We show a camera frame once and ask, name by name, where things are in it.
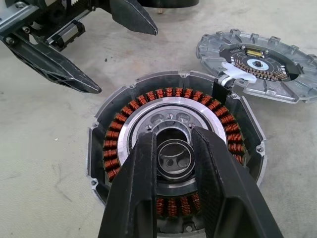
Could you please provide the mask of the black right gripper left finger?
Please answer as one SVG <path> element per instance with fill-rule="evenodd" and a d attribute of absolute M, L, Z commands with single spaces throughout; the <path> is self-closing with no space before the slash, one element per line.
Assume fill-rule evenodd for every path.
<path fill-rule="evenodd" d="M 156 136 L 140 136 L 112 181 L 100 238 L 157 237 L 156 160 Z"/>

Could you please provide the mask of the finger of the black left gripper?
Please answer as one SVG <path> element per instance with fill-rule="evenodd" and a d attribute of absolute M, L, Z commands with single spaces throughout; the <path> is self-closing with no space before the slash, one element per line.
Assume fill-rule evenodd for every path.
<path fill-rule="evenodd" d="M 20 61 L 48 81 L 82 93 L 101 93 L 98 84 L 57 50 L 42 43 L 32 44 L 27 35 L 19 32 L 1 36 L 0 40 Z"/>
<path fill-rule="evenodd" d="M 110 0 L 112 18 L 130 31 L 157 35 L 158 28 L 137 0 Z"/>

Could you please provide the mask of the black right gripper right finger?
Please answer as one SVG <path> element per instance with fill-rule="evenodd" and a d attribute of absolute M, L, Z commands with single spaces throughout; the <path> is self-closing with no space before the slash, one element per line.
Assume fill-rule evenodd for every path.
<path fill-rule="evenodd" d="M 214 132 L 192 132 L 195 177 L 208 238 L 281 238 L 283 236 L 249 172 Z"/>

